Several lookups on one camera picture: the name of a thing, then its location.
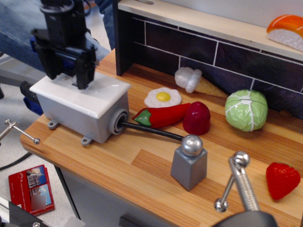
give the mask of green cabbage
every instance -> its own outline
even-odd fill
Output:
[[[265,96],[254,90],[240,90],[226,100],[227,122],[242,131],[254,131],[266,122],[268,106]]]

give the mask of salt shaker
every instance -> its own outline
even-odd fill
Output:
[[[207,151],[199,136],[187,135],[175,150],[170,174],[187,190],[195,187],[207,174]]]

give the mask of red strawberry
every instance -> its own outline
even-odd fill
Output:
[[[289,165],[274,162],[266,169],[266,180],[271,197],[279,200],[299,185],[301,176]]]

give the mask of person's leg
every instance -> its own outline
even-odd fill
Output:
[[[114,17],[113,17],[113,1],[112,0],[95,0],[99,7],[99,11],[104,15],[103,22],[108,36],[110,48],[115,48],[115,32],[114,32]]]
[[[30,45],[31,30],[46,29],[40,0],[0,1],[0,51],[44,71]]]

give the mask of black wire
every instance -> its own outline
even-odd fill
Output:
[[[180,135],[168,132],[168,131],[163,131],[160,129],[153,129],[150,127],[146,127],[146,126],[139,125],[139,124],[133,124],[133,123],[129,123],[129,122],[119,122],[119,127],[127,127],[127,128],[131,128],[131,129],[146,131],[146,132],[150,132],[150,133],[153,133],[156,135],[168,137],[168,138],[171,138],[174,140],[179,140],[179,141],[181,141],[183,139],[183,136],[180,136]],[[22,162],[23,160],[27,159],[31,155],[32,155],[31,153],[26,153],[24,156],[22,156],[21,158],[19,158],[16,161],[14,161],[13,163],[8,164],[7,166],[0,167],[0,171],[10,168],[10,167]]]
[[[119,126],[123,126],[123,127],[127,127],[127,128],[131,128],[131,129],[137,129],[137,130],[142,130],[142,131],[147,131],[147,132],[151,132],[160,136],[165,136],[171,139],[175,139],[175,140],[179,140],[181,141],[183,139],[183,136],[168,132],[168,131],[163,131],[160,129],[153,129],[150,127],[146,127],[143,125],[139,125],[139,124],[133,124],[133,123],[129,123],[129,122],[119,122]]]
[[[7,166],[3,166],[3,167],[0,167],[0,171],[1,170],[4,170],[4,169],[7,169],[7,168],[10,168],[20,162],[22,162],[23,160],[27,159],[29,156],[31,156],[32,154],[31,153],[26,153],[24,156],[22,156],[21,158],[19,158],[18,160],[14,161],[13,163],[11,164],[8,164]]]

